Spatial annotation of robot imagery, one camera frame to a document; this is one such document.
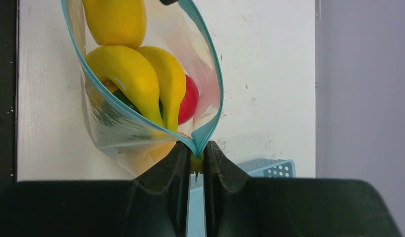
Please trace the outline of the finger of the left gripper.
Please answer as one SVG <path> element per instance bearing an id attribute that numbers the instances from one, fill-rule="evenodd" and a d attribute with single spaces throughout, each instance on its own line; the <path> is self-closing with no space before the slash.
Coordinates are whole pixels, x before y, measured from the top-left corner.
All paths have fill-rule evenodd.
<path id="1" fill-rule="evenodd" d="M 163 5 L 165 5 L 165 6 L 174 4 L 174 3 L 178 2 L 178 1 L 179 1 L 179 0 L 160 0 L 160 2 L 161 2 Z"/>

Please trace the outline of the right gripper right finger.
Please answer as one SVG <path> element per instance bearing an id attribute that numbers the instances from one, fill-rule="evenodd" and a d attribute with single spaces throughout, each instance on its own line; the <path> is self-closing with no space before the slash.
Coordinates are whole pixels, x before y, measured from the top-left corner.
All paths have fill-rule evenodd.
<path id="1" fill-rule="evenodd" d="M 204 149 L 209 237 L 399 237 L 382 197 L 361 180 L 251 177 Z"/>

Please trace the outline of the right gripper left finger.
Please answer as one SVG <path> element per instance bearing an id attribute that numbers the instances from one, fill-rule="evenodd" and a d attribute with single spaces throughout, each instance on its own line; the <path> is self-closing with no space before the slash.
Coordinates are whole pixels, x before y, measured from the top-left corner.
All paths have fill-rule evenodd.
<path id="1" fill-rule="evenodd" d="M 133 180 L 18 182 L 0 194 L 0 237 L 183 237 L 190 150 Z"/>

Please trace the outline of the blue plastic basket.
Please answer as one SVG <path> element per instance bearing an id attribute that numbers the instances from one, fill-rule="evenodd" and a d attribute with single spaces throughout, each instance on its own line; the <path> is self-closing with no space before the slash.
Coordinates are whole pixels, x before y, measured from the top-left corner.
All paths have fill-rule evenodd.
<path id="1" fill-rule="evenodd" d="M 252 177 L 268 178 L 294 178 L 295 164 L 287 159 L 258 158 L 238 164 L 238 167 Z M 188 205 L 187 237 L 204 237 L 205 231 L 205 208 L 203 175 L 191 175 L 190 196 Z"/>

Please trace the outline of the yellow lemon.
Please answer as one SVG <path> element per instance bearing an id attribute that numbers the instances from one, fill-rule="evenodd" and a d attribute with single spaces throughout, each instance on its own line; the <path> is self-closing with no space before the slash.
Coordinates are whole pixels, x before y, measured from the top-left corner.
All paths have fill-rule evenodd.
<path id="1" fill-rule="evenodd" d="M 147 31 L 143 0 L 83 0 L 86 22 L 98 45 L 138 48 Z"/>

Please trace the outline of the clear zip top bag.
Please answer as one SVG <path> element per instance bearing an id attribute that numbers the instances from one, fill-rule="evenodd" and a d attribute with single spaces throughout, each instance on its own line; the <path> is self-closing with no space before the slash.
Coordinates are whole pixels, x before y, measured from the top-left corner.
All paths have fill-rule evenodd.
<path id="1" fill-rule="evenodd" d="M 212 38 L 192 0 L 63 0 L 95 147 L 139 176 L 177 142 L 203 173 L 223 109 Z"/>

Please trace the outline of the yellow banana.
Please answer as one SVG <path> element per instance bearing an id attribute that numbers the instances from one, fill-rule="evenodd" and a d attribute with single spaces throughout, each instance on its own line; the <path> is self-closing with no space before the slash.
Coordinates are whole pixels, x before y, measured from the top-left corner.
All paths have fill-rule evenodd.
<path id="1" fill-rule="evenodd" d="M 115 84 L 142 116 L 177 132 L 186 76 L 174 55 L 155 46 L 106 45 L 89 52 L 85 60 L 103 84 Z"/>

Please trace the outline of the green lime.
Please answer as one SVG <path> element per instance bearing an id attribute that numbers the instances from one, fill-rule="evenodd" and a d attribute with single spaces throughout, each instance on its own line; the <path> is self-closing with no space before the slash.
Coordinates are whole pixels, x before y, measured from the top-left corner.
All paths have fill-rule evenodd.
<path id="1" fill-rule="evenodd" d="M 137 109 L 137 107 L 123 94 L 123 92 L 120 89 L 113 91 L 112 94 L 115 97 L 117 97 L 120 101 L 122 101 L 124 104 L 126 104 L 129 108 L 133 109 L 138 114 L 141 114 L 141 112 Z"/>

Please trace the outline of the red apple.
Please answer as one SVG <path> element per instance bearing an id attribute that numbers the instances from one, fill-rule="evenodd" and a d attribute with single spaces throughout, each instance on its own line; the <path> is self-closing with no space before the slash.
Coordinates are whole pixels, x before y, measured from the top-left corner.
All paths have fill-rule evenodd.
<path id="1" fill-rule="evenodd" d="M 194 116 L 199 96 L 199 90 L 194 80 L 189 75 L 186 75 L 186 93 L 180 105 L 178 115 L 179 125 L 186 123 Z"/>

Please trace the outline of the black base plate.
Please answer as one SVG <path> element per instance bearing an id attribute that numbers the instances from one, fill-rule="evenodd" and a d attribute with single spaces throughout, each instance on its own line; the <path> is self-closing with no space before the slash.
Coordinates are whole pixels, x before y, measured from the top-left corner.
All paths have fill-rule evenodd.
<path id="1" fill-rule="evenodd" d="M 16 180 L 19 1 L 0 0 L 0 186 Z"/>

